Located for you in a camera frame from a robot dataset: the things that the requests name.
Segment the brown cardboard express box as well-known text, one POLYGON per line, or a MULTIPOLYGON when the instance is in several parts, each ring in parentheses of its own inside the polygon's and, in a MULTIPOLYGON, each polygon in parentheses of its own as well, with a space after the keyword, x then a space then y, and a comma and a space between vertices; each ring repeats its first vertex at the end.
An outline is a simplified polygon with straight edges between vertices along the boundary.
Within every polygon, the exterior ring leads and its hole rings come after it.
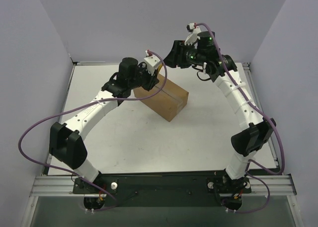
POLYGON ((158 94, 141 102, 170 122, 187 105, 188 95, 188 91, 168 79, 158 94))

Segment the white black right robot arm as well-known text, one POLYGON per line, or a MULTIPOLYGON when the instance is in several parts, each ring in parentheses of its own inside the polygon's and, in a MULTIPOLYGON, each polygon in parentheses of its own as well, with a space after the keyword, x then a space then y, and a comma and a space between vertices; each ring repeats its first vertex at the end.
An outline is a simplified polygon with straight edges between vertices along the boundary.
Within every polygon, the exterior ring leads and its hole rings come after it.
POLYGON ((231 137, 234 155, 225 172, 231 180, 245 176, 249 163, 267 143, 274 120, 267 121, 256 111, 255 103, 241 80, 237 66, 229 55, 222 55, 213 40, 214 33, 207 31, 190 35, 186 41, 175 40, 164 59, 171 68, 199 67, 221 90, 234 114, 241 131, 231 137))

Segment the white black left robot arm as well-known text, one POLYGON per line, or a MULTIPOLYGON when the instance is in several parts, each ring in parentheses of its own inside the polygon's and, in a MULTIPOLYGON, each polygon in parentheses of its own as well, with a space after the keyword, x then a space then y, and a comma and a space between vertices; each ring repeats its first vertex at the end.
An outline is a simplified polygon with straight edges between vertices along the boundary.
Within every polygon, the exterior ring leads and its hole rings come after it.
POLYGON ((101 189, 99 171, 87 159, 84 140, 107 113, 117 108, 135 88, 151 90, 158 84, 158 69, 162 65, 155 55, 149 55, 142 62, 124 58, 115 72, 91 101, 91 106, 82 109, 64 123, 56 122, 50 129, 49 153, 82 176, 84 187, 91 193, 101 189))

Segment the yellow utility knife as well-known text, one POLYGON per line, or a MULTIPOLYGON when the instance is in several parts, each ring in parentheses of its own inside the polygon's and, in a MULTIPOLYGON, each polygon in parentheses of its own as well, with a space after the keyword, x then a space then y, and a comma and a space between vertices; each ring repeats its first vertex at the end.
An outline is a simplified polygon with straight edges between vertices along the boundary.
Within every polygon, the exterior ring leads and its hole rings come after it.
POLYGON ((163 65, 160 64, 159 67, 158 67, 158 73, 160 73, 161 69, 163 68, 163 65))

